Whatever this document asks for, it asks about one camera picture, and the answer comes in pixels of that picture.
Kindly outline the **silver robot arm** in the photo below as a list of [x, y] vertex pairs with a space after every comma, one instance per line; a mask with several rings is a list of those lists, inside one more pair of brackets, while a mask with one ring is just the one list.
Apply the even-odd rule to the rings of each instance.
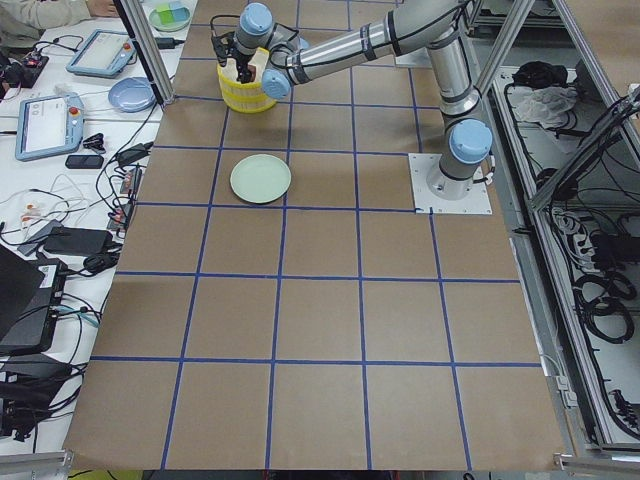
[[220, 65], [234, 60], [237, 79], [251, 81], [249, 62], [263, 48], [269, 57], [261, 80], [273, 99], [286, 97], [293, 86], [392, 55], [421, 48], [431, 61], [441, 98], [447, 151], [439, 161], [442, 175], [466, 181], [492, 147], [491, 130], [479, 119], [479, 88], [473, 83], [461, 40], [459, 20], [464, 1], [406, 1], [377, 22], [310, 46], [297, 30], [276, 22], [264, 4], [248, 4], [237, 27], [213, 33], [211, 42]]

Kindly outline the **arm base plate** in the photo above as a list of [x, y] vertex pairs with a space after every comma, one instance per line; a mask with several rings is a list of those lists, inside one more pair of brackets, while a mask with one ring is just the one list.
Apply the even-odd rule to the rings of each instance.
[[414, 211], [420, 214], [491, 215], [482, 167], [472, 178], [458, 181], [440, 170], [440, 154], [409, 153]]

